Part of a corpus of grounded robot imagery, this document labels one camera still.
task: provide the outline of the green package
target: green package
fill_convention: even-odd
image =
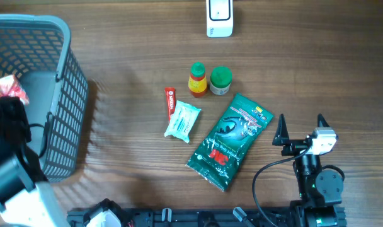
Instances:
[[[225,191],[249,147],[272,118],[262,106],[236,94],[186,165]]]

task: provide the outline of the green lid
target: green lid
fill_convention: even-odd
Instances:
[[[210,80],[216,88],[226,88],[231,84],[232,72],[225,66],[218,66],[212,71]]]
[[[191,66],[190,72],[195,77],[202,77],[205,74],[205,67],[201,62],[196,62]]]

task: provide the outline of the bottle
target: bottle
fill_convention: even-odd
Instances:
[[[224,95],[229,91],[232,72],[225,66],[216,67],[210,77],[210,90],[216,95]]]
[[[208,86],[207,79],[205,78],[205,67],[201,62],[196,62],[191,66],[189,77],[190,93],[200,98],[206,94]]]

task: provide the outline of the pink and white package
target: pink and white package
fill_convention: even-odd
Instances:
[[[18,97],[24,105],[29,104],[28,95],[14,75],[0,78],[0,98],[4,96]]]

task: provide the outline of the gray plastic basket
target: gray plastic basket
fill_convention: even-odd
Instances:
[[[30,99],[25,106],[30,124],[50,125],[32,127],[28,147],[40,155],[51,182],[75,170],[88,98],[88,83],[70,42],[70,29],[60,18],[0,15],[0,77],[19,79]]]

